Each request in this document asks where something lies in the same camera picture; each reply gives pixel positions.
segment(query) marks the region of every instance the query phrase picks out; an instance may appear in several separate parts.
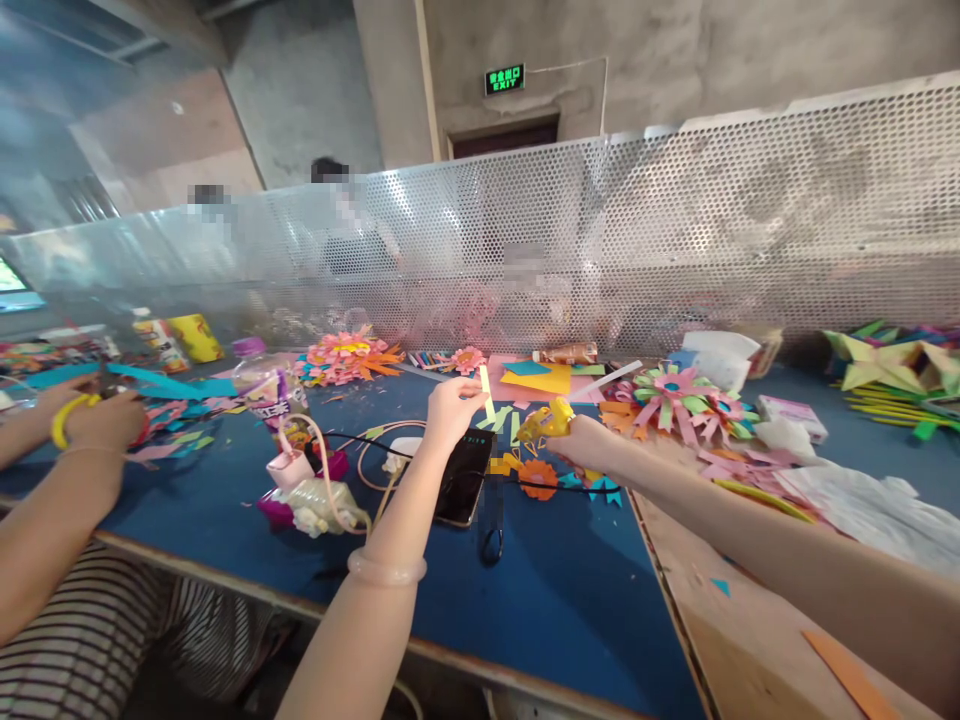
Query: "perforated metal panel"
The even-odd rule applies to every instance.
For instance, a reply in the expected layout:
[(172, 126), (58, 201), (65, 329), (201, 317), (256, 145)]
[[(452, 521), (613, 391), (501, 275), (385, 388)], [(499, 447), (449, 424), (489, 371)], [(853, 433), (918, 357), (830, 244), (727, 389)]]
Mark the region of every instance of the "perforated metal panel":
[(956, 322), (960, 76), (4, 240), (74, 322), (149, 305), (304, 345), (408, 348)]

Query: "yellow cup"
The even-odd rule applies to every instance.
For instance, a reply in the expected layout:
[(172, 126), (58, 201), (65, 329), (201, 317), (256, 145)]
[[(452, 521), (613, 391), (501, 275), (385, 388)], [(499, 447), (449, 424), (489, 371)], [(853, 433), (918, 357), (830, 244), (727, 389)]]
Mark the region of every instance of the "yellow cup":
[(187, 355), (194, 362), (213, 362), (223, 359), (223, 348), (210, 332), (210, 326), (200, 313), (170, 318), (167, 322), (173, 328), (180, 346), (186, 350)]

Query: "pink bracelet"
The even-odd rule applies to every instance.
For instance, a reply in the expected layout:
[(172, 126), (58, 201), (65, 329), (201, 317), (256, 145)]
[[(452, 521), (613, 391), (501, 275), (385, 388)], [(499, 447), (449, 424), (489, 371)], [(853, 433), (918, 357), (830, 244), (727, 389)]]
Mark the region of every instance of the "pink bracelet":
[(66, 457), (66, 456), (69, 455), (70, 453), (73, 453), (73, 452), (83, 452), (84, 450), (99, 450), (100, 452), (108, 452), (108, 453), (110, 453), (111, 455), (119, 455), (119, 456), (122, 457), (124, 460), (127, 459), (127, 454), (126, 454), (126, 453), (122, 453), (122, 452), (120, 452), (119, 450), (114, 450), (113, 448), (98, 447), (98, 446), (96, 446), (96, 445), (81, 445), (80, 447), (70, 447), (70, 448), (67, 448), (67, 449), (64, 450), (62, 453), (60, 453), (60, 457), (58, 457), (57, 459), (59, 460), (59, 459), (62, 458), (62, 457)]
[(423, 558), (412, 567), (390, 567), (368, 560), (363, 555), (363, 548), (357, 548), (350, 553), (347, 567), (360, 582), (384, 587), (416, 585), (427, 574), (427, 561)]

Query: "exit sign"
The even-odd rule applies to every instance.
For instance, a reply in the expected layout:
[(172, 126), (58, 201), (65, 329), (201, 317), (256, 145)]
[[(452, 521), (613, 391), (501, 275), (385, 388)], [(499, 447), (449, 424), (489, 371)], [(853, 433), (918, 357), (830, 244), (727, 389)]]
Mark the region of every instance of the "exit sign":
[(523, 88), (523, 63), (502, 70), (490, 70), (483, 76), (483, 94), (499, 95), (502, 92)]

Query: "box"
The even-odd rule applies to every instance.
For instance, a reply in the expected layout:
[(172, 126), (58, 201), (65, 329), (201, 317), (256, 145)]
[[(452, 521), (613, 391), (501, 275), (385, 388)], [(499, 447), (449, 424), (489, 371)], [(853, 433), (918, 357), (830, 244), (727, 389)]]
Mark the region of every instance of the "box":
[(757, 399), (757, 406), (760, 408), (760, 414), (764, 420), (784, 418), (800, 423), (807, 431), (807, 435), (810, 436), (810, 442), (814, 445), (820, 445), (827, 439), (827, 429), (820, 422), (820, 418), (817, 417), (813, 408), (806, 403), (761, 395)]

